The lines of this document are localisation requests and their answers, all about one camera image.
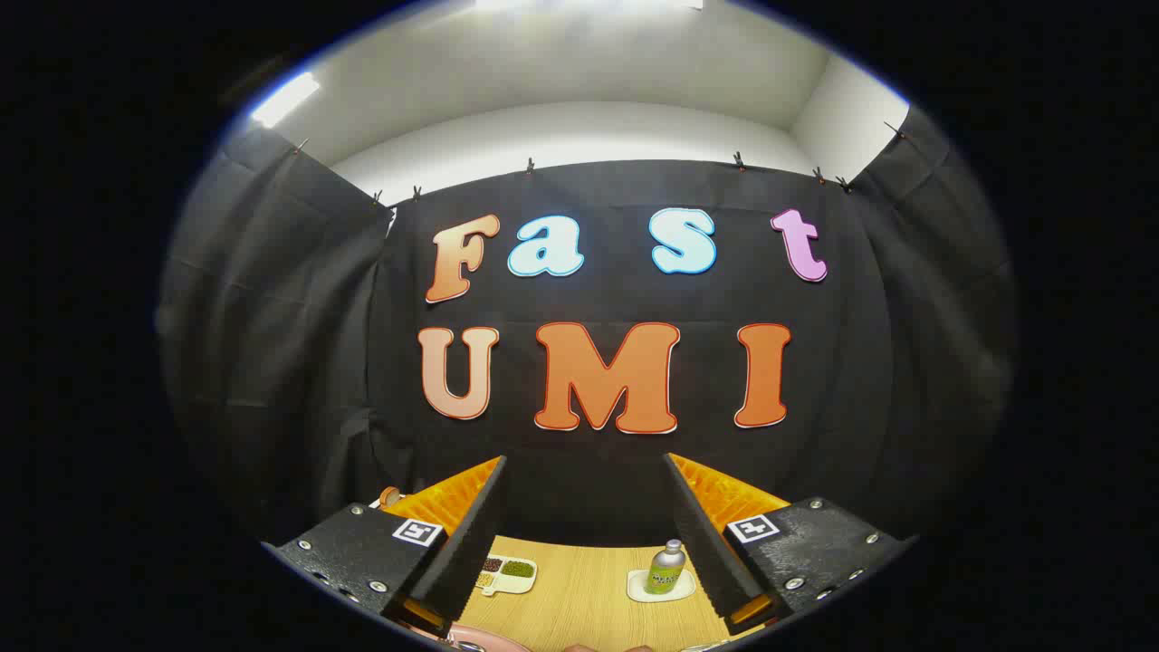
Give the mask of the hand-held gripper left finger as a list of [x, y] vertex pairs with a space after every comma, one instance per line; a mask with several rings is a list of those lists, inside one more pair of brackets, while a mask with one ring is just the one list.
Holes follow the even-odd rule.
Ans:
[[389, 506], [349, 503], [301, 535], [262, 548], [369, 618], [444, 638], [505, 517], [506, 466], [498, 455]]

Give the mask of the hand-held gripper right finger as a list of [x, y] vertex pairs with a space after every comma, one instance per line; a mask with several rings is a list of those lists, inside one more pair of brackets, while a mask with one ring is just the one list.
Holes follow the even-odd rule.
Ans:
[[732, 635], [812, 611], [914, 545], [812, 496], [790, 503], [683, 455], [664, 455], [672, 520]]

